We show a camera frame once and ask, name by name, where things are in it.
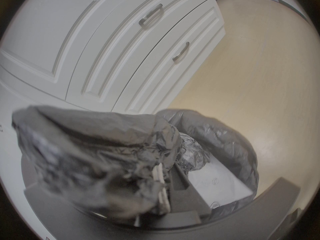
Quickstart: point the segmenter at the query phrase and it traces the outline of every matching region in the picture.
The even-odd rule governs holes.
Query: paper
[[[221,162],[210,154],[210,162],[200,169],[190,171],[189,181],[203,200],[214,209],[248,197],[253,192]]]

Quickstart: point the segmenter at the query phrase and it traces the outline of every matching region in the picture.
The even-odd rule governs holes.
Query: printed symbol
[[[211,209],[215,209],[218,208],[220,206],[220,204],[218,202],[213,202],[212,205],[210,205]]]
[[[214,178],[213,180],[212,180],[212,184],[213,185],[217,185],[219,183],[219,179],[218,178]]]

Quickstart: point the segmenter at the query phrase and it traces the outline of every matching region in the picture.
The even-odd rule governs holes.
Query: crumpled plastic bag
[[[157,115],[177,127],[179,132],[194,138],[253,191],[249,197],[213,209],[211,220],[229,215],[254,199],[259,182],[258,161],[252,145],[244,136],[217,119],[192,110],[165,109]]]
[[[164,175],[181,148],[178,130],[156,115],[123,115],[30,106],[12,115],[38,183],[86,211],[129,219],[155,209]]]
[[[200,170],[210,161],[210,153],[189,135],[180,133],[182,139],[181,151],[176,158],[176,162],[182,171],[188,176],[189,172]]]

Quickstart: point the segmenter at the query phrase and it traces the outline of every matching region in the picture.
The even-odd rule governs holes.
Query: drawer handle
[[[141,20],[139,20],[139,25],[143,26],[143,23],[149,19],[156,11],[162,8],[162,3],[158,4],[153,10],[149,11],[146,16],[144,16]]]
[[[183,50],[175,57],[172,58],[172,60],[175,62],[178,58],[181,57],[181,55],[188,49],[190,43],[186,42],[186,46],[183,48]]]

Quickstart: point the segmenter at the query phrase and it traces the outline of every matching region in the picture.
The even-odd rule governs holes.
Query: crumpled plastic
[[[189,135],[180,133],[182,139],[181,151],[176,158],[176,162],[182,171],[188,176],[189,172],[200,170],[210,161],[210,153]]]
[[[181,149],[178,130],[156,115],[123,115],[30,106],[12,115],[24,155],[48,193],[109,218],[157,210],[164,175]]]
[[[210,220],[227,216],[254,199],[259,182],[258,161],[252,145],[244,136],[217,119],[192,110],[165,109],[157,115],[177,127],[179,132],[195,139],[253,191],[251,196],[213,209]]]

